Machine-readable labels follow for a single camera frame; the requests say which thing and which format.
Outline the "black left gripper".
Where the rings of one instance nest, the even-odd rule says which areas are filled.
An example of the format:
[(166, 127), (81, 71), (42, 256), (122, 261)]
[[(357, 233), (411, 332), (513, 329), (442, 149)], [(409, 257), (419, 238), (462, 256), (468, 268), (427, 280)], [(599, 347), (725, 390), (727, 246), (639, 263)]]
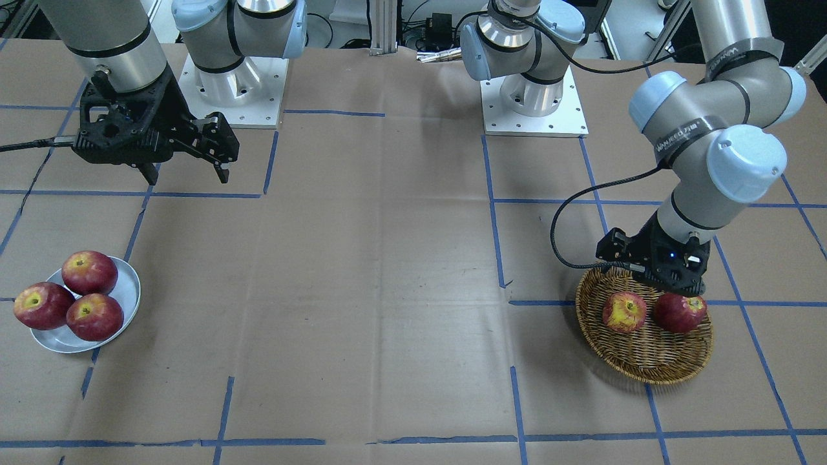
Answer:
[(688, 297), (705, 294), (711, 246), (692, 236), (679, 242), (669, 236), (653, 214), (634, 236), (609, 230), (596, 246), (597, 259), (632, 272), (633, 280), (660, 291)]

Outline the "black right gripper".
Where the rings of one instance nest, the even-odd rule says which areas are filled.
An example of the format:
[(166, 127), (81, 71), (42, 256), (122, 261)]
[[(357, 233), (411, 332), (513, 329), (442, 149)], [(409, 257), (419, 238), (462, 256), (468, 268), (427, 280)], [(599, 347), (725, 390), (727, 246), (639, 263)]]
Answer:
[(155, 186), (156, 163), (183, 151), (208, 162), (219, 182), (229, 183), (240, 144), (221, 112), (196, 118), (169, 66), (150, 85), (132, 92), (116, 92), (113, 77), (95, 70), (85, 87), (72, 147), (76, 154), (89, 163), (137, 167)]

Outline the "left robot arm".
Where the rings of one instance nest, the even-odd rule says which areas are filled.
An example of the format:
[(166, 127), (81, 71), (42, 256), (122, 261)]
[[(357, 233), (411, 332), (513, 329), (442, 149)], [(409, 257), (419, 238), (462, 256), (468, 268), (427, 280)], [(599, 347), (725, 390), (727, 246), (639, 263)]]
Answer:
[[(633, 123), (652, 144), (655, 169), (679, 183), (634, 236), (611, 229), (596, 247), (596, 267), (617, 267), (663, 291), (701, 295), (711, 241), (765, 194), (788, 162), (766, 128), (794, 116), (806, 97), (803, 77), (782, 66), (762, 1), (691, 1), (705, 56), (703, 82), (673, 71), (646, 80), (629, 101)], [(564, 1), (490, 1), (458, 24), (468, 74), (494, 85), (494, 111), (552, 123), (573, 100), (565, 76), (587, 33)]]

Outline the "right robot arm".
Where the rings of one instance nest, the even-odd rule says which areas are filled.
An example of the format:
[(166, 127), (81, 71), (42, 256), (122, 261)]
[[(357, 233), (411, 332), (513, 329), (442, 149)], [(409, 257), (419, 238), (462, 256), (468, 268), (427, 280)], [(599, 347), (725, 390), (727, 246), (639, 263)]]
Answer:
[(211, 109), (195, 116), (139, 1), (41, 1), (88, 83), (79, 132), (55, 145), (92, 164), (127, 165), (147, 183), (180, 151), (208, 162), (222, 183), (240, 144), (224, 108), (265, 94), (254, 58), (292, 59), (305, 45), (304, 1), (174, 1), (171, 12)]

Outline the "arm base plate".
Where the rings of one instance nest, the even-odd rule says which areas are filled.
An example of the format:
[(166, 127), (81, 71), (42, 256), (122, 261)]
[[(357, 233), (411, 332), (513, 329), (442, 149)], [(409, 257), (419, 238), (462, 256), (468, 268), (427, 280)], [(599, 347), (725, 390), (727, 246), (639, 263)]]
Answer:
[(550, 85), (515, 74), (482, 81), (479, 87), (488, 135), (579, 138), (589, 133), (570, 68), (561, 81)]
[(211, 74), (187, 56), (178, 85), (195, 117), (221, 112), (234, 129), (277, 129), (289, 64), (246, 57), (234, 70)]

